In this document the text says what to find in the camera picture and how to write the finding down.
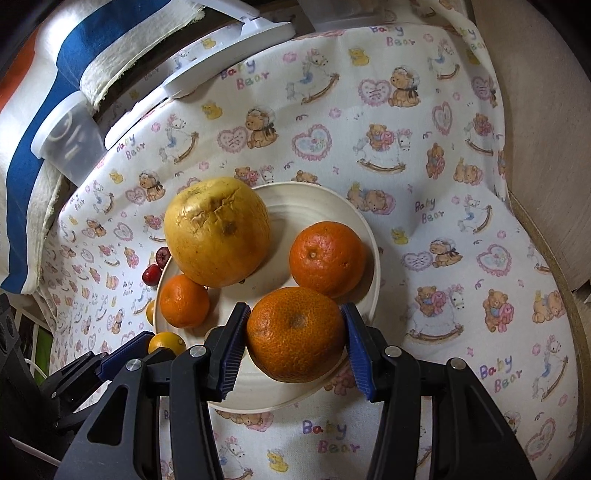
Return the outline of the small yellow kumquat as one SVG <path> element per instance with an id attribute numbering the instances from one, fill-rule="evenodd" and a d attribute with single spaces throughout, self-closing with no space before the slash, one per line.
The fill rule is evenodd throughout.
<path id="1" fill-rule="evenodd" d="M 155 334 L 149 341 L 148 353 L 154 353 L 158 348 L 166 348 L 175 356 L 181 355 L 186 350 L 184 340 L 173 332 L 160 332 Z"/>

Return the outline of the small orange mandarin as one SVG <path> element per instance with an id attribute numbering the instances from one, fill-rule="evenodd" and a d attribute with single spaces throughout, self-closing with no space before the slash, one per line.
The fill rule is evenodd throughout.
<path id="1" fill-rule="evenodd" d="M 167 280 L 161 288 L 159 306 L 167 323 L 189 329 L 205 322 L 211 300 L 205 287 L 179 274 Z"/>

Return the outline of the red hawthorn fruit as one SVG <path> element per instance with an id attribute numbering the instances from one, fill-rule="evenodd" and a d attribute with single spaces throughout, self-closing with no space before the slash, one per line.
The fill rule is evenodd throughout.
<path id="1" fill-rule="evenodd" d="M 156 287 L 160 281 L 162 269 L 157 264 L 150 264 L 142 273 L 142 282 L 149 287 Z"/>
<path id="2" fill-rule="evenodd" d="M 155 260 L 156 265 L 160 269 L 163 269 L 167 265 L 170 257 L 171 257 L 171 254 L 170 254 L 169 248 L 167 246 L 161 246 L 155 252 L 154 260 Z"/>

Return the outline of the large yellow pomelo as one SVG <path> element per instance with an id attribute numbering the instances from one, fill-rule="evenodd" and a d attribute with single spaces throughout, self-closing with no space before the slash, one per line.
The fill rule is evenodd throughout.
<path id="1" fill-rule="evenodd" d="M 270 252 L 270 216 L 256 191 L 219 177 L 178 193 L 164 216 L 164 235 L 176 265 L 211 288 L 238 283 L 256 272 Z"/>

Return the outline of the large orange mandarin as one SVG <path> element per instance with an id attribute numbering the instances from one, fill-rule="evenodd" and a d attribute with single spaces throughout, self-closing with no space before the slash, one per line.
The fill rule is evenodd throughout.
<path id="1" fill-rule="evenodd" d="M 308 383 L 332 371 L 342 359 L 345 334 L 339 305 L 304 287 L 267 294 L 246 323 L 252 362 L 283 383 Z"/>

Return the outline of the medium orange mandarin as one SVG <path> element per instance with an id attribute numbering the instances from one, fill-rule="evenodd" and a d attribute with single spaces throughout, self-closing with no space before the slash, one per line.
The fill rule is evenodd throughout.
<path id="1" fill-rule="evenodd" d="M 298 233 L 288 254 L 298 286 L 338 298 L 356 288 L 367 265 L 367 248 L 345 224 L 323 221 Z"/>

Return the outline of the cream ceramic plate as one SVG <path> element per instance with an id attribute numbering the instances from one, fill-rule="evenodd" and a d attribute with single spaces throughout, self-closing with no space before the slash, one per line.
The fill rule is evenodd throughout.
<path id="1" fill-rule="evenodd" d="M 211 309 L 205 322 L 192 329 L 180 329 L 170 325 L 160 310 L 163 286 L 181 273 L 176 262 L 170 259 L 163 269 L 156 292 L 153 320 L 155 332 L 173 332 L 188 347 L 202 344 L 213 328 L 226 323 L 236 303 L 245 302 L 249 307 L 254 307 L 260 299 L 274 290 L 296 285 L 288 265 L 290 247 L 301 231 L 322 221 L 349 226 L 366 246 L 368 259 L 363 279 L 346 296 L 339 297 L 337 303 L 355 303 L 363 320 L 368 325 L 372 324 L 380 295 L 381 261 L 372 229 L 361 212 L 338 193 L 311 183 L 270 183 L 259 185 L 254 190 L 266 204 L 270 216 L 271 247 L 266 261 L 242 283 L 209 290 Z M 260 371 L 249 353 L 245 352 L 235 379 L 235 387 L 221 402 L 212 402 L 211 407 L 235 414 L 258 414 L 290 406 L 322 389 L 345 361 L 346 356 L 342 356 L 332 371 L 313 382 L 283 383 Z"/>

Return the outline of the clear plastic lidded container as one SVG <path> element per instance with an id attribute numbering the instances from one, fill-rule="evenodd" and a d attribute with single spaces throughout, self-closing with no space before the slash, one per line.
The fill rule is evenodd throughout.
<path id="1" fill-rule="evenodd" d="M 106 149 L 91 105 L 82 92 L 70 94 L 47 115 L 32 139 L 30 151 L 74 185 L 80 186 L 86 180 Z"/>

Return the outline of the striped Paris towel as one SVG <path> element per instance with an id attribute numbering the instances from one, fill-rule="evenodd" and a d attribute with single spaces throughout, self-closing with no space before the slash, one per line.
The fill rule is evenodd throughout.
<path id="1" fill-rule="evenodd" d="M 143 54 L 202 16 L 197 1 L 62 1 L 1 80 L 1 287 L 30 295 L 63 176 L 30 150 L 45 118 L 81 92 L 98 108 Z"/>

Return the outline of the white desk lamp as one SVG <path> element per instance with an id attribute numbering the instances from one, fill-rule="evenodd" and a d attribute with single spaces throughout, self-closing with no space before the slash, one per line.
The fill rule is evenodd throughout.
<path id="1" fill-rule="evenodd" d="M 190 95 L 222 70 L 296 35 L 294 25 L 290 22 L 267 20 L 256 7 L 242 1 L 200 1 L 199 4 L 238 20 L 242 23 L 240 32 L 235 38 L 213 47 L 208 53 L 168 76 L 160 85 L 167 98 L 178 99 Z"/>

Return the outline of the baby bear printed cloth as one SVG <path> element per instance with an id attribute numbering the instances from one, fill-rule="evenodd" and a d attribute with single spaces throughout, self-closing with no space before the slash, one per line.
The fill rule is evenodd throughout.
<path id="1" fill-rule="evenodd" d="M 307 36 L 152 112 L 63 207 L 40 291 L 50 367 L 147 328 L 141 275 L 170 200 L 197 181 L 314 183 L 366 217 L 377 321 L 416 357 L 467 360 L 536 476 L 568 460 L 575 348 L 557 283 L 510 210 L 503 100 L 454 1 L 394 2 L 391 26 Z"/>

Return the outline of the wooden chair back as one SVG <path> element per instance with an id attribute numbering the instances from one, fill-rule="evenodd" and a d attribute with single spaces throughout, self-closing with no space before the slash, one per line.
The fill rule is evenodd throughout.
<path id="1" fill-rule="evenodd" d="M 583 390 L 580 434 L 561 479 L 590 476 L 590 4 L 474 1 L 504 97 L 511 199 L 567 309 Z"/>

